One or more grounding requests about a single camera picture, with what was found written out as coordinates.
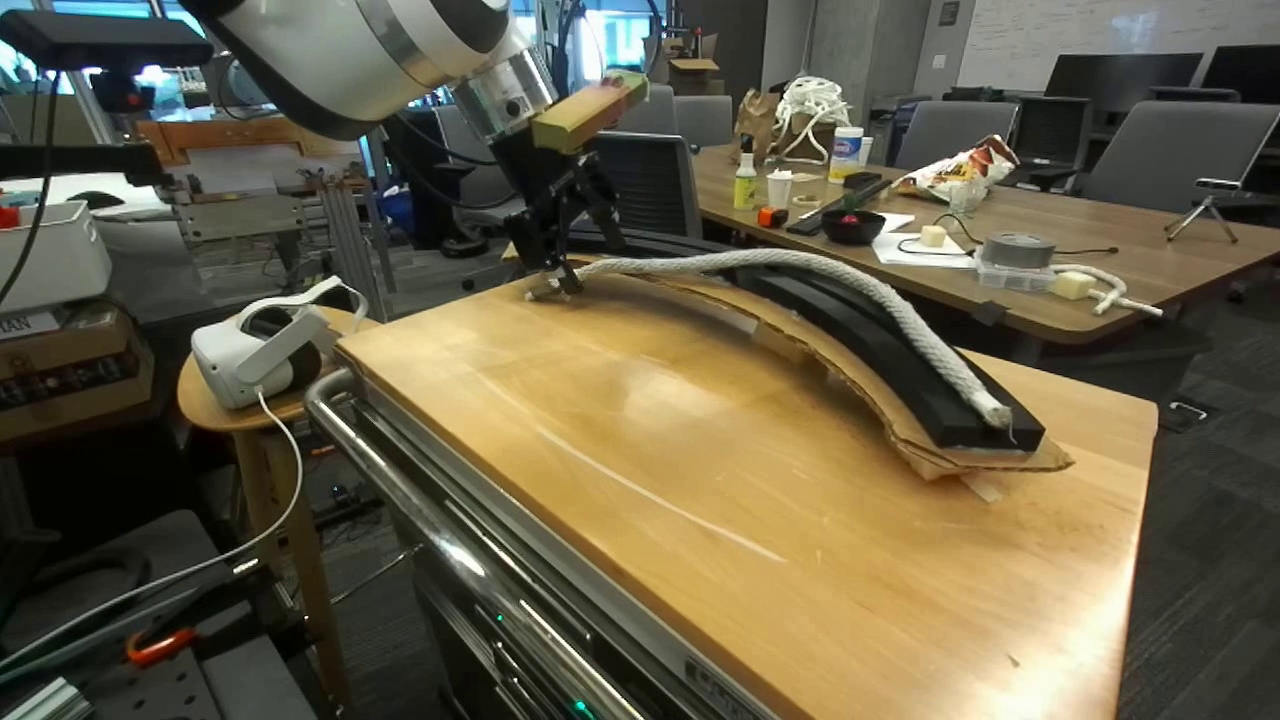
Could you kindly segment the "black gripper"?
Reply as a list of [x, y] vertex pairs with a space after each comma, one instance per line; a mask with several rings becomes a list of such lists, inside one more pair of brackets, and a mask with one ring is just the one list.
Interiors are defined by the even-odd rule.
[[554, 150], [530, 139], [530, 129], [508, 129], [491, 139], [497, 168], [522, 208], [503, 220], [515, 254], [526, 266], [550, 266], [571, 247], [571, 220], [589, 214], [608, 250], [622, 247], [614, 186], [596, 150]]

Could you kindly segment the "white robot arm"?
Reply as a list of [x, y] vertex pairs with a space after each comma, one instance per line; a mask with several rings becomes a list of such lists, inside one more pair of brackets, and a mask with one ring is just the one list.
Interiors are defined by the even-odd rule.
[[299, 129], [355, 139], [446, 86], [519, 194], [503, 222], [530, 266], [550, 266], [589, 214], [618, 247], [614, 192], [571, 139], [534, 123], [565, 109], [508, 0], [178, 0]]

